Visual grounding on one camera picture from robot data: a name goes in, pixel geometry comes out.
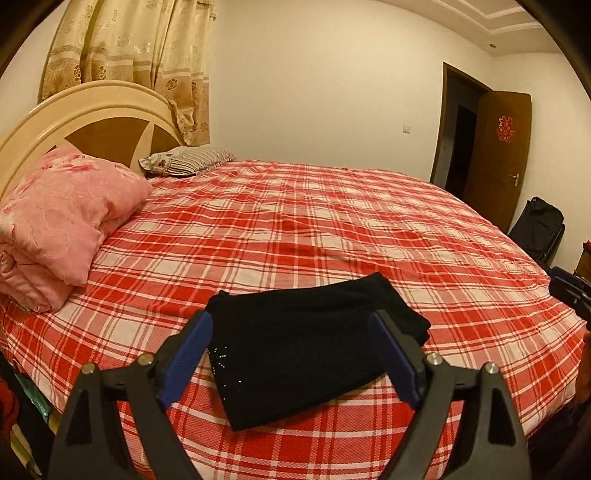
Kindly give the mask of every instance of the striped pillow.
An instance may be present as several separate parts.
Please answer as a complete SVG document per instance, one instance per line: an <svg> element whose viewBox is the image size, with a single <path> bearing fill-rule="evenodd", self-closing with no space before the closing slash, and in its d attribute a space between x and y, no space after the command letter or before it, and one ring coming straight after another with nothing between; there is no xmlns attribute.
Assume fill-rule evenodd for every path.
<svg viewBox="0 0 591 480"><path fill-rule="evenodd" d="M226 150L212 147L177 147L142 158L139 164L152 174L164 177L191 177L236 160Z"/></svg>

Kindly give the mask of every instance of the beige floral curtain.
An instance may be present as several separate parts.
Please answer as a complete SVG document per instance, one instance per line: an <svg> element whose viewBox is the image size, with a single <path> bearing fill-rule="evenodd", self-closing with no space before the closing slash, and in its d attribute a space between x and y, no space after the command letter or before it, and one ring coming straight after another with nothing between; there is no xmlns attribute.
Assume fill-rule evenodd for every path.
<svg viewBox="0 0 591 480"><path fill-rule="evenodd" d="M215 0L70 0L51 46L40 100L93 80L163 95L187 145L209 143L207 52Z"/></svg>

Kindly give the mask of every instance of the folded pink blanket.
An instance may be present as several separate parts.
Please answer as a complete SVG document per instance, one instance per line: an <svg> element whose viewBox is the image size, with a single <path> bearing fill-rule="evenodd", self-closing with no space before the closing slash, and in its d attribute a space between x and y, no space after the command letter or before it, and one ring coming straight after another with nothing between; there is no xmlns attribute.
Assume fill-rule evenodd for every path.
<svg viewBox="0 0 591 480"><path fill-rule="evenodd" d="M0 205L0 292L35 312L60 309L151 192L123 165L69 145L52 150Z"/></svg>

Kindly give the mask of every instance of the plaid bed sheet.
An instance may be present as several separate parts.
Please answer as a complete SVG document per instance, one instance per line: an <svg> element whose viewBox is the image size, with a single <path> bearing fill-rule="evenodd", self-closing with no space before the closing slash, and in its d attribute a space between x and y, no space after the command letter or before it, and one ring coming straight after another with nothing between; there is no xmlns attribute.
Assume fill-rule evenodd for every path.
<svg viewBox="0 0 591 480"><path fill-rule="evenodd" d="M501 366L526 433L574 394L584 323L504 234L447 192L402 174L256 161L152 181L148 203L97 254L57 313L0 301L0 342L60 410L80 367L158 349L220 289L312 287L375 271L432 324L424 349ZM450 412L428 478L442 475ZM131 414L135 463L149 471ZM376 478L412 411L388 378L273 425L234 433L207 355L170 420L206 480Z"/></svg>

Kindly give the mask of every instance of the metal screw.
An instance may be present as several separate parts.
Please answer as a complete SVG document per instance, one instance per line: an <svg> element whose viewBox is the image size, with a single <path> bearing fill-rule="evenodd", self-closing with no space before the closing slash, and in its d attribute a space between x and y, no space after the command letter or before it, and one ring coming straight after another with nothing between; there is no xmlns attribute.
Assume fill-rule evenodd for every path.
<svg viewBox="0 0 591 480"><path fill-rule="evenodd" d="M153 361L154 361L154 356L151 353L143 353L138 358L138 363L142 367L145 367L147 365L151 365Z"/></svg>
<svg viewBox="0 0 591 480"><path fill-rule="evenodd" d="M484 366L484 370L486 370L491 375L497 374L499 372L499 366L494 362L488 362Z"/></svg>
<svg viewBox="0 0 591 480"><path fill-rule="evenodd" d="M437 365L441 365L443 363L443 358L441 355L439 355L439 353L430 353L427 355L427 362L436 367Z"/></svg>
<svg viewBox="0 0 591 480"><path fill-rule="evenodd" d="M90 375L92 372L94 372L96 369L96 365L95 364L86 364L85 366L82 367L82 369L80 370L82 372L83 375Z"/></svg>

